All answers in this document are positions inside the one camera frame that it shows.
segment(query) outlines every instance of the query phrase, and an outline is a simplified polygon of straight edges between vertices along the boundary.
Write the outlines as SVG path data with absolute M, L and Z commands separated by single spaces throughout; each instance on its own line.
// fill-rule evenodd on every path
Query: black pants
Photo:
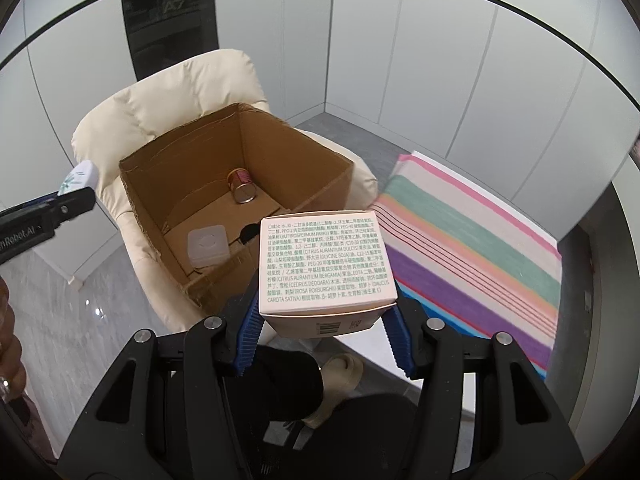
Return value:
M 254 363 L 226 389 L 236 433 L 254 478 L 261 478 L 270 420 L 300 420 L 322 401 L 316 361 L 303 352 L 258 346 Z M 416 408 L 405 397 L 379 394 L 342 402 L 300 451 L 287 455 L 275 478 L 394 478 Z

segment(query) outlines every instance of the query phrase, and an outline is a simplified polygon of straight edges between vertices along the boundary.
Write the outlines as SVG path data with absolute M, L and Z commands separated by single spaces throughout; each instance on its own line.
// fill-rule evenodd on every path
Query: open cardboard box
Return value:
M 246 168 L 258 187 L 237 204 L 226 176 Z M 184 124 L 120 161 L 133 212 L 159 259 L 204 311 L 217 314 L 241 294 L 258 268 L 258 238 L 247 245 L 247 224 L 287 212 L 343 209 L 353 163 L 288 124 L 246 104 L 233 104 Z M 193 269 L 191 230 L 225 226 L 231 258 Z
M 398 299 L 373 211 L 323 211 L 260 223 L 260 315 L 284 337 L 371 328 Z

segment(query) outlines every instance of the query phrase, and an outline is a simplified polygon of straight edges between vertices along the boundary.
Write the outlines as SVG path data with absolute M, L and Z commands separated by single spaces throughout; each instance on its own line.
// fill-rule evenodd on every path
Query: red can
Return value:
M 239 204 L 251 202 L 255 198 L 256 187 L 251 175 L 245 168 L 235 168 L 226 176 L 231 194 Z

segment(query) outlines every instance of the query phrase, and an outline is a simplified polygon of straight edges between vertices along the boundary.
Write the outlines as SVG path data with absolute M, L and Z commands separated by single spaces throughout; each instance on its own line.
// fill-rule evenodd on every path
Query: purple stripe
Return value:
M 479 301 L 469 297 L 430 270 L 420 266 L 411 258 L 393 247 L 386 246 L 389 263 L 394 276 L 444 310 L 452 313 L 476 330 L 485 334 L 508 332 L 517 341 L 529 359 L 546 368 L 551 348 L 532 338 L 529 334 L 501 318 Z

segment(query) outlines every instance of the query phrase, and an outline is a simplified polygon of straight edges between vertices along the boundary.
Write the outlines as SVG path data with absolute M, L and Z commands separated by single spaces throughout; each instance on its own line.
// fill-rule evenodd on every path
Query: white table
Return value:
M 344 345 L 347 345 L 357 354 L 372 361 L 396 377 L 407 383 L 422 387 L 422 379 L 412 381 L 396 365 L 389 339 L 386 337 L 385 327 L 382 320 L 377 320 L 368 330 L 354 332 L 351 334 L 335 336 Z M 470 413 L 476 412 L 476 375 L 465 374 L 462 389 L 462 409 Z

